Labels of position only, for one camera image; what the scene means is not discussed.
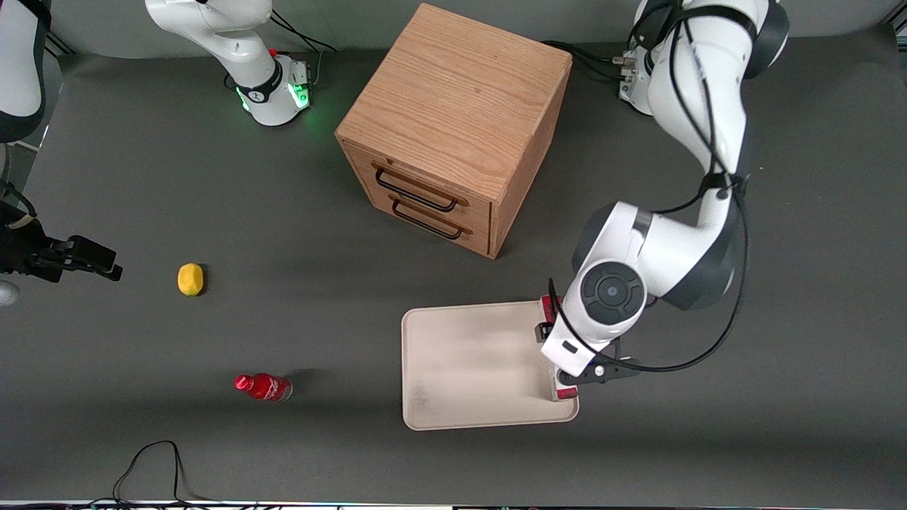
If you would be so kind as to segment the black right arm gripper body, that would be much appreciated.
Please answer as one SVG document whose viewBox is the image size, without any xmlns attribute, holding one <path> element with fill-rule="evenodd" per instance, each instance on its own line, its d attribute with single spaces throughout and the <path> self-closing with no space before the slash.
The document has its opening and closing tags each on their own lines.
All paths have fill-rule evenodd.
<svg viewBox="0 0 907 510">
<path fill-rule="evenodd" d="M 59 282 L 64 270 L 62 241 L 49 237 L 35 217 L 1 203 L 1 271 Z"/>
</svg>

